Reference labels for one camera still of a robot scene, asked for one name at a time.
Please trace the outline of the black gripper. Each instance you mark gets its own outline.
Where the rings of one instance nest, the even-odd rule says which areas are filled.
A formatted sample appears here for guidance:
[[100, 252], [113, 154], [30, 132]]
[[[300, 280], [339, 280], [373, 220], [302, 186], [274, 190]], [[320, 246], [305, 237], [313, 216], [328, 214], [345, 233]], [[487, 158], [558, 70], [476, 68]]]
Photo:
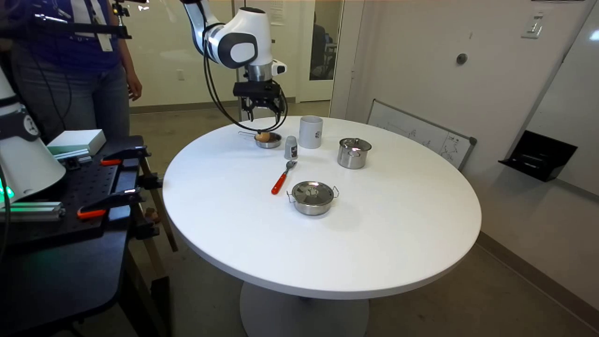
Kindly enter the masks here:
[[247, 113], [247, 126], [257, 132], [255, 115], [257, 107], [266, 107], [276, 113], [274, 126], [270, 132], [274, 134], [281, 122], [283, 111], [283, 92], [276, 81], [262, 81], [262, 83], [236, 83], [234, 96], [242, 100], [242, 109]]

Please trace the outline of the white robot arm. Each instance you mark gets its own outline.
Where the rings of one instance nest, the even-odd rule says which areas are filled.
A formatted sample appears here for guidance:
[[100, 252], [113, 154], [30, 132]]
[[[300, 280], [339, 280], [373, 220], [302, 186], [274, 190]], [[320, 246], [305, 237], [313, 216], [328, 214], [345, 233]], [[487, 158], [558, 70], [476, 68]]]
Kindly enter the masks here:
[[246, 128], [223, 107], [210, 64], [246, 70], [246, 79], [232, 89], [242, 111], [253, 117], [257, 107], [268, 109], [276, 115], [276, 122], [262, 128], [262, 134], [279, 130], [289, 117], [289, 102], [276, 76], [283, 76], [287, 66], [272, 57], [274, 40], [268, 14], [259, 8], [240, 8], [231, 21], [223, 23], [212, 14], [208, 0], [180, 3], [189, 19], [195, 49], [204, 59], [204, 83], [217, 111], [234, 126]]

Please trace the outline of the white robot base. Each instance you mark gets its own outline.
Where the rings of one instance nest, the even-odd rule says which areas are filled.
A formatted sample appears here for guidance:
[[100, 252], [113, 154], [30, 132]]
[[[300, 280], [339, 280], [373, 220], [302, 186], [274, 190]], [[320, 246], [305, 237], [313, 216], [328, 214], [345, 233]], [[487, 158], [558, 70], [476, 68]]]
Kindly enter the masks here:
[[66, 169], [53, 158], [36, 122], [0, 70], [0, 167], [12, 203], [53, 188]]

